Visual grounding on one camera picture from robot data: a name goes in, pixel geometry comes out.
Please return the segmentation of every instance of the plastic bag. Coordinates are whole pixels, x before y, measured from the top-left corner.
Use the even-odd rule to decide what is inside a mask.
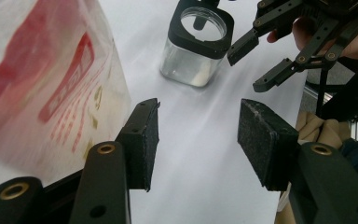
[[[56,181],[115,140],[129,109],[98,1],[0,1],[0,162]]]

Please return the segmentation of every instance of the white table surface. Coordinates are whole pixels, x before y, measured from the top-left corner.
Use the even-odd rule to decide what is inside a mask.
[[[205,88],[163,77],[158,68],[178,1],[100,0],[117,44],[131,107],[158,98],[159,144],[149,192],[131,190],[134,224],[273,223],[279,193],[262,188],[237,143],[242,98],[268,105],[295,125],[305,74],[256,93],[252,84],[283,58],[298,54],[291,35],[266,37],[231,67],[225,58]],[[233,42],[252,28],[255,0],[221,1],[234,18]]]

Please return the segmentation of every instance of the black jar lid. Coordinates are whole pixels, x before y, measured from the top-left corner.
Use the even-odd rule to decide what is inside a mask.
[[[182,15],[192,7],[209,9],[218,15],[226,26],[225,35],[221,39],[215,41],[201,41],[191,35],[182,24]],[[201,30],[203,24],[202,21],[196,19],[194,27]],[[222,59],[231,47],[233,29],[234,20],[232,17],[225,11],[217,8],[217,6],[211,6],[197,0],[181,0],[173,13],[168,38],[175,46],[182,49],[187,49],[211,59]]]

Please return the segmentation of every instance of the clear glass jar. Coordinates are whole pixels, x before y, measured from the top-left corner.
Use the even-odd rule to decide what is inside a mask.
[[[201,28],[194,28],[196,22],[198,25],[203,23]],[[227,27],[222,18],[208,8],[187,8],[181,14],[181,23],[186,31],[200,42],[213,43],[227,33]],[[205,86],[224,56],[214,59],[194,51],[196,50],[192,50],[191,46],[186,49],[176,46],[168,37],[163,51],[161,74],[191,86]]]

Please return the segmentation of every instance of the human hand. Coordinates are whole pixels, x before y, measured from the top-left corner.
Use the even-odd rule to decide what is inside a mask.
[[[298,49],[302,50],[312,38],[314,33],[312,27],[314,27],[313,21],[308,18],[299,18],[293,23],[292,33],[296,41]],[[269,33],[267,41],[274,43],[278,39],[276,37],[276,31]],[[335,40],[328,41],[321,52],[326,52],[334,44]],[[341,57],[348,57],[352,59],[358,59],[358,36],[356,36],[352,42],[342,51]]]

